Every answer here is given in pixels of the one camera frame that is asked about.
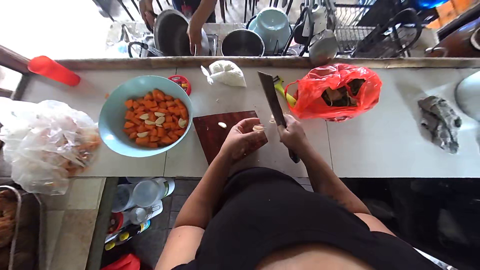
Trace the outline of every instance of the plastic bag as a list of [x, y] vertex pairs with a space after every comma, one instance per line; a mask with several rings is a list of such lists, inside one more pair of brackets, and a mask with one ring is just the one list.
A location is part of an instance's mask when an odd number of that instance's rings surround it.
[[0, 98], [3, 158], [28, 192], [65, 194], [68, 177], [88, 166], [100, 144], [97, 124], [67, 104]]
[[[349, 87], [349, 83], [354, 79], [364, 79], [365, 82], [360, 86], [358, 92], [354, 95]], [[323, 118], [327, 121], [342, 122], [356, 117], [378, 103], [382, 81], [377, 73], [366, 67], [356, 67], [349, 64], [334, 64], [333, 66], [321, 66], [314, 68], [301, 80], [291, 84], [298, 83], [298, 90], [294, 95], [297, 103], [290, 107], [291, 111], [299, 118]], [[348, 97], [352, 99], [352, 106], [332, 107], [327, 105], [322, 98], [322, 94], [328, 88], [347, 89]]]
[[200, 66], [202, 72], [207, 76], [207, 81], [212, 84], [214, 81], [224, 83], [229, 86], [243, 86], [246, 87], [245, 78], [241, 69], [232, 61], [218, 60], [213, 62], [208, 68], [212, 75], [203, 66]]

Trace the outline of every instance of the hand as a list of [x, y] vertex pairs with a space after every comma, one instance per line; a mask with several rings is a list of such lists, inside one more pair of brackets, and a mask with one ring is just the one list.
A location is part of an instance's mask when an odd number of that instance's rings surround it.
[[195, 46], [197, 47], [197, 52], [200, 52], [202, 49], [202, 25], [194, 21], [193, 18], [188, 24], [187, 34], [190, 39], [190, 53], [192, 55], [195, 55]]
[[249, 143], [255, 143], [266, 138], [265, 132], [253, 131], [253, 126], [260, 125], [260, 119], [247, 118], [232, 127], [220, 149], [220, 153], [226, 154], [232, 160], [240, 159]]
[[282, 142], [288, 149], [293, 150], [299, 154], [309, 147], [309, 142], [303, 128], [293, 116], [289, 114], [283, 115], [287, 122], [287, 128], [283, 125], [277, 127], [278, 134], [280, 135], [280, 142]]

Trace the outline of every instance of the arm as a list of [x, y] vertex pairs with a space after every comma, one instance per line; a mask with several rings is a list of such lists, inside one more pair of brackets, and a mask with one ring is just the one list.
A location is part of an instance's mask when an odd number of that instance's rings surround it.
[[233, 161], [243, 155], [251, 141], [265, 136], [264, 132], [252, 130], [253, 126], [258, 124], [258, 118], [249, 118], [232, 127], [219, 154], [181, 208], [156, 270], [170, 270], [195, 258], [204, 229], [212, 218], [213, 209], [223, 191]]
[[313, 191], [333, 198], [352, 213], [370, 215], [370, 211], [362, 201], [345, 186], [322, 156], [312, 148], [300, 122], [287, 114], [285, 120], [287, 128], [278, 126], [280, 139], [288, 148], [294, 150], [305, 164]]
[[202, 26], [215, 10], [215, 5], [216, 0], [202, 0], [197, 10], [193, 13], [187, 29], [187, 34], [190, 38], [190, 53], [192, 55], [195, 54], [195, 46], [197, 51], [202, 48]]

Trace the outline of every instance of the clear plastic bag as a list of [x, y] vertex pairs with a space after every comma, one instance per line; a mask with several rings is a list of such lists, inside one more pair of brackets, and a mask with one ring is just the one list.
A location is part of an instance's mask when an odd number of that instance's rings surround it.
[[55, 100], [0, 98], [0, 123], [3, 158], [28, 192], [65, 194], [68, 177], [88, 166], [100, 144], [98, 126], [86, 113]]

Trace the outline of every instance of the left hand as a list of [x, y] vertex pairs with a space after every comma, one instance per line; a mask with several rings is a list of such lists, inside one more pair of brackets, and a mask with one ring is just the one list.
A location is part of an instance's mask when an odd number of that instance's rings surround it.
[[253, 131], [255, 125], [260, 125], [260, 119], [247, 118], [238, 122], [228, 133], [220, 153], [228, 155], [232, 160], [242, 157], [249, 143], [255, 143], [266, 137], [263, 131]]

